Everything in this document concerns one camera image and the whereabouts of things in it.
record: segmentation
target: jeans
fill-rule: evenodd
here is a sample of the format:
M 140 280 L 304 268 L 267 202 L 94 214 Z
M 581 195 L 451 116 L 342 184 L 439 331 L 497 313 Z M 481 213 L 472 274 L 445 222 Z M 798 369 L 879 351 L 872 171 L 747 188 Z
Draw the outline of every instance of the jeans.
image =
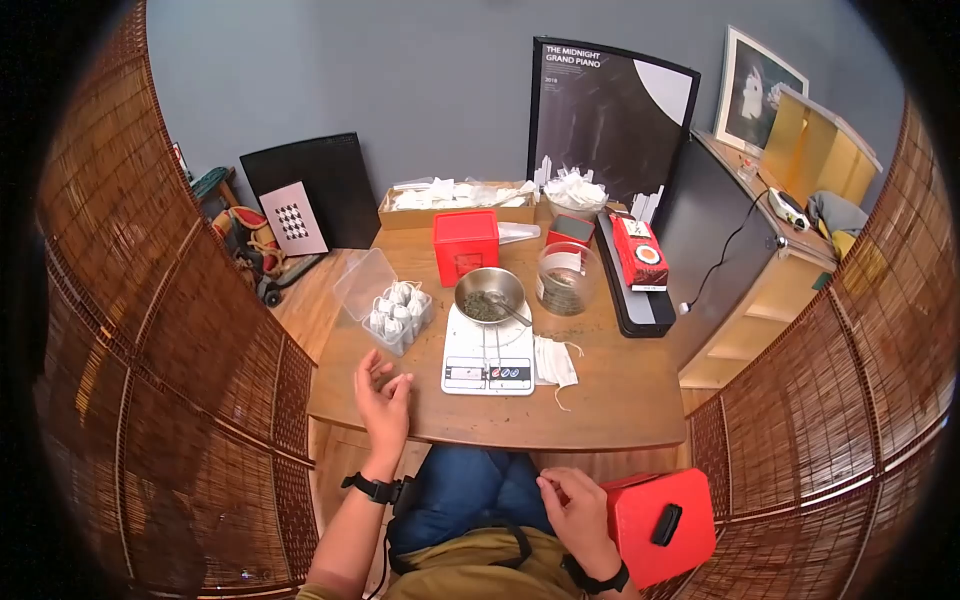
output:
M 393 552 L 416 552 L 459 538 L 486 518 L 554 535 L 530 455 L 434 444 L 417 473 L 420 498 L 388 526 Z

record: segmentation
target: wooden floor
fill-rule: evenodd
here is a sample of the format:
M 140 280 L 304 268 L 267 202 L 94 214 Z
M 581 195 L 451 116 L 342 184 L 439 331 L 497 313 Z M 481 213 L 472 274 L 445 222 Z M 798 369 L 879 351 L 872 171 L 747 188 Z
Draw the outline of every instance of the wooden floor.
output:
M 364 251 L 333 251 L 323 262 L 283 292 L 283 302 L 273 309 L 274 316 L 311 358 L 317 360 L 324 349 L 330 328 L 339 311 L 332 288 L 347 266 Z M 684 413 L 690 414 L 707 401 L 714 390 L 681 389 Z M 399 473 L 416 475 L 430 444 L 407 442 Z M 343 502 L 346 490 L 340 482 L 356 472 L 370 453 L 366 432 L 335 427 L 310 420 L 310 457 L 317 461 L 311 476 L 314 512 L 321 535 L 326 523 Z M 597 482 L 611 481 L 636 472 L 667 472 L 690 466 L 689 444 L 658 450 L 635 450 L 604 453 L 538 453 L 533 455 L 539 468 L 578 467 Z M 381 536 L 386 530 L 390 511 L 384 516 Z M 377 550 L 373 558 L 367 591 L 376 587 L 383 569 L 383 557 Z

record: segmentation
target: black wristwatch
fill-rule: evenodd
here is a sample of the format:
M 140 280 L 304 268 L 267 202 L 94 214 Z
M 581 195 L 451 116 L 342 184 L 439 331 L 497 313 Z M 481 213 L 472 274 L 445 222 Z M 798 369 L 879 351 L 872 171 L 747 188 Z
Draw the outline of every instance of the black wristwatch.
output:
M 407 512 L 419 495 L 418 481 L 415 477 L 404 475 L 403 480 L 395 479 L 393 483 L 385 483 L 379 479 L 373 481 L 357 471 L 349 477 L 344 477 L 341 488 L 353 486 L 377 504 L 393 504 L 394 516 Z
M 607 591 L 608 589 L 623 591 L 627 582 L 630 581 L 630 571 L 627 570 L 627 564 L 623 562 L 623 559 L 620 559 L 620 570 L 607 581 L 597 581 L 587 575 L 584 568 L 580 566 L 580 563 L 577 563 L 577 559 L 573 558 L 572 554 L 564 554 L 564 559 L 560 565 L 570 574 L 570 579 L 577 585 L 577 588 L 591 595 L 598 594 L 601 591 Z

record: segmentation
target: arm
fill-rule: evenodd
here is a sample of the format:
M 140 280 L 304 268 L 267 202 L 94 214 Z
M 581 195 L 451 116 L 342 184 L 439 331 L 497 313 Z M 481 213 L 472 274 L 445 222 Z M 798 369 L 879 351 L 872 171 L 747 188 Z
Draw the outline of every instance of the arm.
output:
M 370 481 L 390 482 L 410 426 L 407 411 L 413 375 L 400 374 L 377 392 L 374 382 L 393 368 L 393 364 L 379 361 L 380 353 L 371 350 L 353 376 L 357 411 L 371 442 L 370 457 L 360 472 Z M 370 572 L 385 508 L 350 488 L 317 545 L 306 582 L 321 584 L 344 600 L 359 598 Z
M 607 533 L 607 493 L 578 468 L 545 468 L 537 478 L 547 518 L 557 538 L 586 574 L 607 581 L 620 570 L 620 553 Z M 568 500 L 561 502 L 557 491 Z M 603 600 L 640 600 L 633 580 L 623 591 L 600 593 Z

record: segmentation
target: gray cloth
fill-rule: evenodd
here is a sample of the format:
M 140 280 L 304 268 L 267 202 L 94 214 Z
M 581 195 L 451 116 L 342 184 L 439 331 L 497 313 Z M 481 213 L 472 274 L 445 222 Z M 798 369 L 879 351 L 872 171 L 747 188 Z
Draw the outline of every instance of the gray cloth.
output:
M 820 226 L 820 219 L 823 219 L 830 235 L 835 231 L 845 231 L 856 237 L 867 223 L 867 213 L 859 206 L 826 190 L 814 192 L 807 199 L 806 214 L 814 229 Z

